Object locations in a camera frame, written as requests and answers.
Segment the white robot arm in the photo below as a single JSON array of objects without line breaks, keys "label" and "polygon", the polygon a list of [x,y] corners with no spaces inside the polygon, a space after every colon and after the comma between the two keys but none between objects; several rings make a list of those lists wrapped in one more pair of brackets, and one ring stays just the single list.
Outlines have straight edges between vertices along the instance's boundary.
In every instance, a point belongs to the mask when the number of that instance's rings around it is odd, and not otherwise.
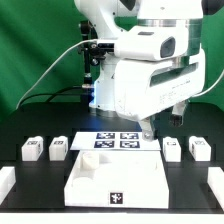
[{"label": "white robot arm", "polygon": [[154,139],[153,116],[172,108],[181,125],[187,101],[205,83],[202,19],[224,0],[74,0],[93,26],[100,65],[90,108],[137,122]]}]

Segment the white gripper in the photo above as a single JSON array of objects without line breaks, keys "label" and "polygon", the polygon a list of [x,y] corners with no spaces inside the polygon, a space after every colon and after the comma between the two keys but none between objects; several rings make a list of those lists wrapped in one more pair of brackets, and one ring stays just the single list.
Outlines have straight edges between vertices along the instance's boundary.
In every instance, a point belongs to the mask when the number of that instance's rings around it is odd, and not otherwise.
[{"label": "white gripper", "polygon": [[154,139],[153,118],[171,106],[170,123],[183,124],[187,103],[205,83],[205,53],[188,54],[185,27],[136,26],[114,44],[114,103],[122,118],[140,121],[144,140]]}]

